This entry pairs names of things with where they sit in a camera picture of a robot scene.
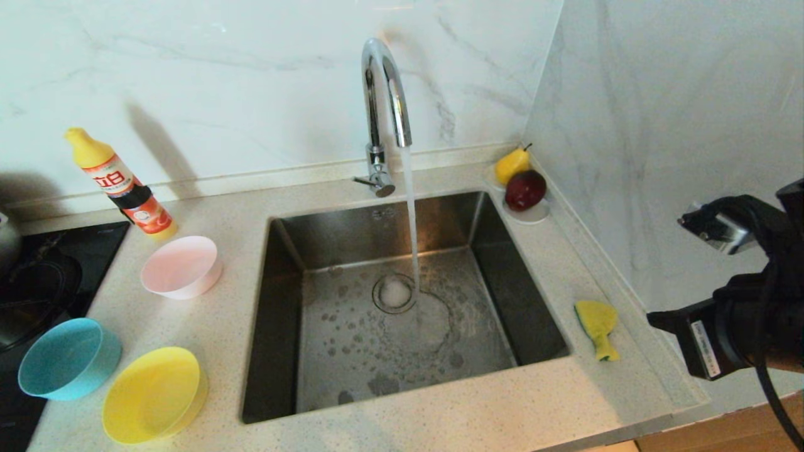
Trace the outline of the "blue plastic bowl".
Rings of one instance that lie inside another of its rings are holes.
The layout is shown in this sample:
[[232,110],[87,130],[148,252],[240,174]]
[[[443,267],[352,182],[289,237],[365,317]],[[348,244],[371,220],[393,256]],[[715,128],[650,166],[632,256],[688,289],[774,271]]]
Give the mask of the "blue plastic bowl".
[[121,355],[118,336],[97,320],[63,321],[26,352],[18,369],[18,386],[32,397],[74,401],[103,386]]

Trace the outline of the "chrome gooseneck faucet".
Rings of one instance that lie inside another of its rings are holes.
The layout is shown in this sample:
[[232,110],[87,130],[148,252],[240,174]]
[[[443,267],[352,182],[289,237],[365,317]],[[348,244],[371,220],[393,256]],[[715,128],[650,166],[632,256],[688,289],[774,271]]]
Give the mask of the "chrome gooseneck faucet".
[[369,132],[366,146],[368,175],[365,178],[354,177],[353,181],[368,186],[376,197],[384,198],[392,195],[396,186],[390,175],[385,157],[385,145],[380,137],[378,108],[380,87],[388,90],[388,105],[396,145],[403,149],[410,148],[413,145],[413,136],[411,136],[408,103],[398,66],[387,44],[379,38],[370,38],[364,43],[361,55],[361,82]]

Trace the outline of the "yellow pear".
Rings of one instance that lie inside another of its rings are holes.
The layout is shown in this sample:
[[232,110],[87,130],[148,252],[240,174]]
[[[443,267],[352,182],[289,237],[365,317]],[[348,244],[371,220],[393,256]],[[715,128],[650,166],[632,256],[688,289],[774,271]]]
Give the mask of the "yellow pear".
[[494,166],[494,174],[497,182],[501,186],[508,185],[509,181],[514,177],[514,175],[530,169],[531,165],[529,149],[531,147],[532,143],[529,143],[525,146],[520,146],[497,161]]

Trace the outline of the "small white saucer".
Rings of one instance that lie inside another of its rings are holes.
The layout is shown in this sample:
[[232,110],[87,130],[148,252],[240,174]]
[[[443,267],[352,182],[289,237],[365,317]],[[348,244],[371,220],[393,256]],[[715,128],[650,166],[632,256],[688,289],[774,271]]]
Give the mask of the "small white saucer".
[[515,223],[519,224],[538,224],[550,215],[550,202],[547,198],[543,198],[539,203],[535,204],[529,209],[524,211],[514,211],[507,203],[503,202],[502,207],[506,215],[511,218]]

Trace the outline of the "dark red apple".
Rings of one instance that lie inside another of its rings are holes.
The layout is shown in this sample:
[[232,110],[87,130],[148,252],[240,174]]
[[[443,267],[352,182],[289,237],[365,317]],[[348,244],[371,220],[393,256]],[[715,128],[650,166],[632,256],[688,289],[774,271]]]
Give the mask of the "dark red apple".
[[511,177],[506,185],[504,202],[511,211],[525,212],[546,197],[546,178],[540,172],[522,171]]

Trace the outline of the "round metal sink drain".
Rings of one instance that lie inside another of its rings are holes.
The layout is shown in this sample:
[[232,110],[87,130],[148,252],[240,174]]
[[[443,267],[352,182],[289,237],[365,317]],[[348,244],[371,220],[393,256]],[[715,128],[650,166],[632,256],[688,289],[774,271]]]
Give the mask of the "round metal sink drain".
[[374,283],[371,291],[374,306],[387,314],[409,311],[416,303],[414,280],[404,274],[388,274]]

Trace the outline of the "black glass cooktop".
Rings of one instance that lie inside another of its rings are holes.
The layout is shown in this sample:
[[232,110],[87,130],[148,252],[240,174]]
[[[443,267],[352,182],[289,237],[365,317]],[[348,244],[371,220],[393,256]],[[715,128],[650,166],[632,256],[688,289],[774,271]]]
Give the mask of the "black glass cooktop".
[[0,354],[0,452],[26,452],[42,415],[46,400],[26,395],[18,386],[18,369],[24,355],[42,334],[63,321],[86,316],[129,223],[114,222],[45,234],[25,235],[17,263],[0,277],[3,285],[18,269],[63,254],[73,257],[82,270],[73,303],[51,325],[23,345]]

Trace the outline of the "black round pan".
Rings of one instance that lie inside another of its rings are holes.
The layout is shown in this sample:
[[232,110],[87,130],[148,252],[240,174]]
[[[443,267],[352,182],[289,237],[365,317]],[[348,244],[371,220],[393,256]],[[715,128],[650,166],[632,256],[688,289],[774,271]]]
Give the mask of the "black round pan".
[[66,312],[81,277],[73,257],[57,254],[18,269],[0,285],[0,354],[31,340]]

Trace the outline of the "running tap water stream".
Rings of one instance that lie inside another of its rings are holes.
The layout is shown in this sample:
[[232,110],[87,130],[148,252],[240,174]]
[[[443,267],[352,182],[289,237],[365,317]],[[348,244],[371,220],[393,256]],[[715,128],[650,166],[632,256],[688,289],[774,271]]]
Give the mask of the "running tap water stream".
[[416,298],[420,293],[420,263],[418,257],[418,230],[416,225],[415,187],[413,180],[413,162],[408,147],[400,149],[400,158],[404,165],[404,179],[406,184],[406,205],[408,208],[408,223],[410,223],[411,268],[413,269],[413,291],[411,297]]

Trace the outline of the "pink plastic bowl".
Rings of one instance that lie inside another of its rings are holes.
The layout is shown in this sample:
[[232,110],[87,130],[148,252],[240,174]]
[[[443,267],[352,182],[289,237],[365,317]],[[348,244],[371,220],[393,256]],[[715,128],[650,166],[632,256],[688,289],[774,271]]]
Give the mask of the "pink plastic bowl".
[[141,269],[140,281],[152,294],[188,300],[212,289],[222,274],[223,261],[215,241],[189,235],[154,252]]

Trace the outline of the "metal kettle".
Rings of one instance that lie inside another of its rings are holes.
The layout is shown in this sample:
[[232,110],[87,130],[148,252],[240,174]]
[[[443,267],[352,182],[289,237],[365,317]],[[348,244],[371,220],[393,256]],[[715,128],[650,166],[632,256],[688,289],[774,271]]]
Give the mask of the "metal kettle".
[[22,235],[17,222],[0,210],[0,277],[17,263],[22,249]]

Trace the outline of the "yellow plastic bowl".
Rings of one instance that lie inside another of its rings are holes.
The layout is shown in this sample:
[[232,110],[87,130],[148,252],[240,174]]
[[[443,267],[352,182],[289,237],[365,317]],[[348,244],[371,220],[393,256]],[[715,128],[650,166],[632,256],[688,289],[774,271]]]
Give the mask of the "yellow plastic bowl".
[[161,347],[115,379],[104,400],[102,426],[119,444],[169,438],[195,420],[208,394],[209,379],[195,354]]

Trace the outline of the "yellow green sponge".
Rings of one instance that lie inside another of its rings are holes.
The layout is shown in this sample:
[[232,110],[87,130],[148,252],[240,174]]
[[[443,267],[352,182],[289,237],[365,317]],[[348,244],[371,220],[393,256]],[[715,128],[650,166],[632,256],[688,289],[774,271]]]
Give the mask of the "yellow green sponge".
[[616,309],[602,301],[583,299],[575,302],[574,310],[580,325],[594,346],[595,358],[601,362],[620,361],[620,354],[609,339],[609,335],[618,324]]

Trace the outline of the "orange dish soap bottle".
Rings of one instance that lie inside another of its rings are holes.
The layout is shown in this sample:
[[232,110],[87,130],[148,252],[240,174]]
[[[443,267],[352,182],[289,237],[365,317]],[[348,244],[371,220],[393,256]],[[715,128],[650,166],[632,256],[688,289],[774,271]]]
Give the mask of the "orange dish soap bottle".
[[80,127],[64,134],[72,146],[72,157],[84,174],[147,237],[166,240],[178,231],[178,225],[152,189],[141,183],[112,146],[98,141]]

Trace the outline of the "stainless steel sink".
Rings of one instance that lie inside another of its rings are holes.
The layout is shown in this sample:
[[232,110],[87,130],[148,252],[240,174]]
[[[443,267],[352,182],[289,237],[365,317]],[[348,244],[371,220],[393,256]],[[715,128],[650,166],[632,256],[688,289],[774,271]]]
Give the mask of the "stainless steel sink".
[[420,293],[396,315],[372,289],[384,275],[413,278],[405,202],[269,220],[243,423],[570,354],[489,193],[415,208]]

